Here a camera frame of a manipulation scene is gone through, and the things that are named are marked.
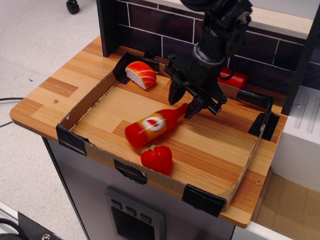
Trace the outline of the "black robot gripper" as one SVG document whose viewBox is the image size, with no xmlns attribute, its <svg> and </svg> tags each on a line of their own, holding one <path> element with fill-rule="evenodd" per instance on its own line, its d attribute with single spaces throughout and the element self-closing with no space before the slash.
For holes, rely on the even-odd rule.
<svg viewBox="0 0 320 240">
<path fill-rule="evenodd" d="M 204 109 L 217 115 L 222 105 L 228 101 L 218 84 L 222 63 L 226 58 L 217 53 L 210 57 L 209 53 L 208 50 L 202 50 L 197 43 L 193 47 L 190 61 L 171 54 L 169 63 L 164 67 L 164 71 L 171 77 L 168 95 L 170 105 L 177 103 L 186 92 L 192 96 L 184 115 L 186 119 L 191 119 Z"/>
</svg>

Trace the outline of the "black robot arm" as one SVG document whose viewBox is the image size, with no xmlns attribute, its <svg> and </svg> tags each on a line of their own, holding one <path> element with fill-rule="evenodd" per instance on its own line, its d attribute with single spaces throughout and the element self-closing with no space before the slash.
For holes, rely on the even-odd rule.
<svg viewBox="0 0 320 240">
<path fill-rule="evenodd" d="M 184 0 L 182 4 L 192 11 L 204 12 L 204 27 L 191 60 L 169 55 L 164 68 L 171 77 L 168 101 L 174 105 L 188 92 L 193 99 L 186 108 L 186 119 L 203 109 L 217 115 L 227 102 L 218 77 L 225 60 L 246 45 L 252 4 L 248 0 Z"/>
</svg>

